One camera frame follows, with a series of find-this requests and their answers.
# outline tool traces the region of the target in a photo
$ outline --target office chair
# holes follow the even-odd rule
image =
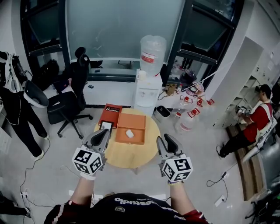
[[[62,134],[60,134],[61,131],[68,123],[71,123],[79,138],[83,139],[83,136],[79,133],[75,123],[78,123],[77,119],[81,118],[88,117],[90,120],[93,119],[89,114],[78,115],[86,106],[83,89],[88,79],[90,60],[85,53],[86,49],[83,47],[78,48],[75,52],[77,63],[75,63],[75,66],[72,66],[70,71],[72,73],[71,87],[74,93],[66,92],[49,99],[49,106],[47,107],[49,123],[57,124],[65,120],[57,133],[59,138],[62,137]]]

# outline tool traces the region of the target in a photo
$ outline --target round wooden table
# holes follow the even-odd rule
[[[131,108],[123,108],[122,113],[145,115],[143,112]],[[100,126],[97,124],[94,131],[99,130],[99,128]],[[157,137],[161,133],[156,122],[151,117],[146,116],[144,145],[115,142],[116,131],[117,129],[112,130],[108,148],[105,152],[105,157],[108,159],[109,164],[120,168],[134,169],[148,163],[157,154]]]

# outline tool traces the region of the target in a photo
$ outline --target wristband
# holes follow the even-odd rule
[[[82,173],[82,172],[80,173],[80,175],[81,175],[81,177],[83,177],[83,178],[85,178],[87,180],[95,180],[96,179],[96,177],[87,175],[87,174]]]
[[[169,180],[168,180],[168,185],[169,186],[174,186],[174,185],[176,185],[176,184],[179,184],[179,183],[184,183],[183,181],[178,181],[178,182],[170,182]]]

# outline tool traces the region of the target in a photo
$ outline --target open orange box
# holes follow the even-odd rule
[[[133,138],[126,135],[127,130],[131,130]],[[145,143],[146,116],[125,114],[119,115],[116,142],[144,145]]]

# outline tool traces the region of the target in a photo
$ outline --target orange box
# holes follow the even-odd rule
[[[131,130],[133,138],[126,135]],[[121,113],[118,120],[116,142],[144,145],[145,143],[146,116]]]

